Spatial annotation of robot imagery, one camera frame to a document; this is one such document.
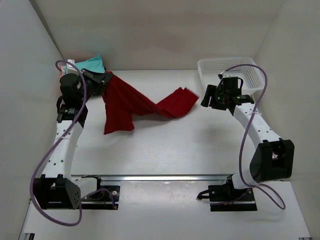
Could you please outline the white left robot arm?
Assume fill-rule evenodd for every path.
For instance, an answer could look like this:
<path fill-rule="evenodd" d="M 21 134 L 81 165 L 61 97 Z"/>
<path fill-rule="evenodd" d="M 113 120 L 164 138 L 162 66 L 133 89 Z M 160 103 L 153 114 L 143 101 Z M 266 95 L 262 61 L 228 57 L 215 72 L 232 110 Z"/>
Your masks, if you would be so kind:
<path fill-rule="evenodd" d="M 86 69 L 81 73 L 68 73 L 59 80 L 61 96 L 57 100 L 55 147 L 46 157 L 42 173 L 32 184 L 41 209 L 77 209 L 82 198 L 90 195 L 99 199 L 105 192 L 97 177 L 72 179 L 71 168 L 88 114 L 86 102 L 90 97 L 102 94 L 113 75 Z"/>

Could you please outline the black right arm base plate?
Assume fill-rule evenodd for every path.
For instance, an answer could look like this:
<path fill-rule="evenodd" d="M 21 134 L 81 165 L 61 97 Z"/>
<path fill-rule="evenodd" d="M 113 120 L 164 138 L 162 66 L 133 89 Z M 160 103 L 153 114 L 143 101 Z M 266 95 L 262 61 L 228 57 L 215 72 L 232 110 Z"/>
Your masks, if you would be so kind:
<path fill-rule="evenodd" d="M 255 212 L 258 210 L 251 188 L 234 189 L 228 184 L 209 185 L 197 200 L 209 200 L 211 212 Z"/>

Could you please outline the red t shirt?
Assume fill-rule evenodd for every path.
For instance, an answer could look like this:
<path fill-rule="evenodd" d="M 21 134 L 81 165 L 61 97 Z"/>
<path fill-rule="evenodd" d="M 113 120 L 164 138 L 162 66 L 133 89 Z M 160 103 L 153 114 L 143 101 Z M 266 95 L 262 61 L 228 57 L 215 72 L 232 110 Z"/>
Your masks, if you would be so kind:
<path fill-rule="evenodd" d="M 102 93 L 106 115 L 104 135 L 117 131 L 133 131 L 135 129 L 133 115 L 156 114 L 168 119 L 184 117 L 199 99 L 199 96 L 191 90 L 179 87 L 155 103 L 113 72 L 105 73 L 110 80 Z"/>

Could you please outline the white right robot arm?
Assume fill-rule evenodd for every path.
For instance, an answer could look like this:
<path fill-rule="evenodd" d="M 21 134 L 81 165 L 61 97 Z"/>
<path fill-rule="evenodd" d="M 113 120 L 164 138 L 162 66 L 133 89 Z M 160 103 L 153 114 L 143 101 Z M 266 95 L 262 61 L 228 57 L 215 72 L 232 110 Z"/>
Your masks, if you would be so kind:
<path fill-rule="evenodd" d="M 255 152 L 247 167 L 238 162 L 238 173 L 227 177 L 224 184 L 210 185 L 197 199 L 209 199 L 215 205 L 243 201 L 254 188 L 264 189 L 266 183 L 288 179 L 292 175 L 295 146 L 275 133 L 259 114 L 255 102 L 242 93 L 244 81 L 239 77 L 221 77 L 218 85 L 206 87 L 201 106 L 228 110 L 244 127 L 243 140 L 250 138 Z"/>

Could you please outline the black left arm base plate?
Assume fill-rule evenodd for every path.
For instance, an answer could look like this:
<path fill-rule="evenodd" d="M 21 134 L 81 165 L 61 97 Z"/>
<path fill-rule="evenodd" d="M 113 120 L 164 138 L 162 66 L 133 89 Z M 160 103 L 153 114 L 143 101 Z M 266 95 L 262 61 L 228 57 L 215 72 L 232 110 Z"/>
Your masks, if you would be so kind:
<path fill-rule="evenodd" d="M 120 185 L 101 185 L 99 191 L 83 199 L 81 206 L 83 210 L 118 210 L 120 200 Z"/>

